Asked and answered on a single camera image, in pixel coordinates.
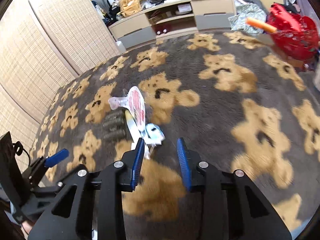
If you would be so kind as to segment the person's left hand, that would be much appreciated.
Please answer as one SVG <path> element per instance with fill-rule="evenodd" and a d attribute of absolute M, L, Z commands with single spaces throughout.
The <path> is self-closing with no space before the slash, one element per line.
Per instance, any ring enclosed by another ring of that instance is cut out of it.
<path fill-rule="evenodd" d="M 32 228 L 33 228 L 33 225 L 34 225 L 34 224 L 33 224 L 32 222 L 28 221 L 28 220 L 24 221 L 24 222 L 21 224 L 21 231 L 22 231 L 25 239 L 28 238 L 29 233 L 30 233 L 30 231 L 31 231 Z"/>

